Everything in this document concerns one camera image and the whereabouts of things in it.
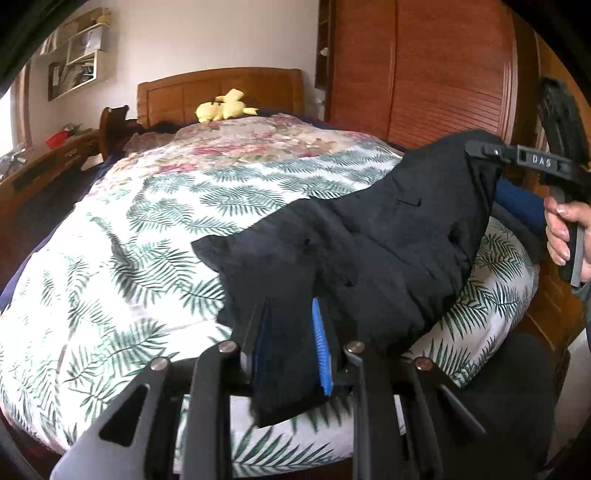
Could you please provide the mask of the person's right hand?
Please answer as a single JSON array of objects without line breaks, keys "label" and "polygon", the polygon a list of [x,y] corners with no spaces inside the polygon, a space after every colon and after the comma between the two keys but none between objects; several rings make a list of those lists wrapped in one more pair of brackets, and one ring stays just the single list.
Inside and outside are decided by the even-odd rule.
[{"label": "person's right hand", "polygon": [[570,240],[568,224],[578,223],[585,228],[581,282],[587,283],[590,280],[590,206],[581,202],[559,204],[555,199],[547,196],[544,199],[544,216],[546,220],[547,250],[552,261],[558,266],[565,266],[571,258],[568,245]]}]

